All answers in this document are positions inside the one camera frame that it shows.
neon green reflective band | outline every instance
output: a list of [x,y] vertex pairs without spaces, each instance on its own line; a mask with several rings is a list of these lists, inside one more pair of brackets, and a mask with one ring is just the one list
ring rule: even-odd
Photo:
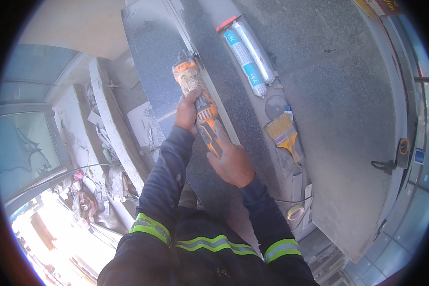
[[137,215],[135,223],[129,233],[146,232],[159,238],[165,244],[170,245],[170,232],[160,222],[153,220],[142,212]]
[[283,255],[302,255],[295,239],[286,238],[272,244],[265,252],[265,263],[269,264]]
[[215,238],[196,237],[186,241],[178,240],[175,246],[188,251],[196,251],[200,248],[208,249],[213,252],[217,252],[221,249],[230,249],[237,255],[256,255],[259,257],[251,246],[247,244],[232,243],[225,235],[218,235]]

hand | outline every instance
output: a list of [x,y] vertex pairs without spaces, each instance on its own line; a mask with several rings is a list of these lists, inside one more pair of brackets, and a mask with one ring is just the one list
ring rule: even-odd
[[186,129],[191,132],[194,136],[197,135],[199,130],[195,125],[195,100],[202,94],[202,88],[196,87],[188,96],[184,98],[181,96],[181,100],[177,106],[177,119],[175,120],[175,126]]
[[216,155],[208,152],[208,161],[224,181],[239,189],[246,187],[254,179],[256,172],[245,147],[232,144],[219,120],[214,122],[214,127],[221,142],[222,156],[219,159]]

white wall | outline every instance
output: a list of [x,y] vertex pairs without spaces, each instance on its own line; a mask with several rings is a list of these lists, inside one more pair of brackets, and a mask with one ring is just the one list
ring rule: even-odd
[[19,43],[74,49],[115,60],[128,50],[124,0],[45,0]]

brush bristles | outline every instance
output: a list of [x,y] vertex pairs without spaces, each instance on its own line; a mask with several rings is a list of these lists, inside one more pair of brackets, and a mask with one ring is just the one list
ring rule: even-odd
[[270,137],[275,139],[280,134],[285,132],[292,126],[292,120],[288,113],[283,113],[277,118],[273,119],[271,122],[267,123],[264,126],[265,133],[267,133]]

orange and gray device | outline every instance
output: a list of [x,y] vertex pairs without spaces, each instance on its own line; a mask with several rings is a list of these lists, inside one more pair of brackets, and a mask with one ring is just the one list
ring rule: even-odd
[[218,107],[200,76],[200,69],[192,53],[189,51],[181,51],[178,54],[177,62],[173,66],[172,71],[185,97],[197,86],[202,88],[202,95],[195,101],[195,110],[197,113],[195,123],[210,152],[215,154],[218,158],[221,158],[222,147],[215,132],[215,120],[218,118]]

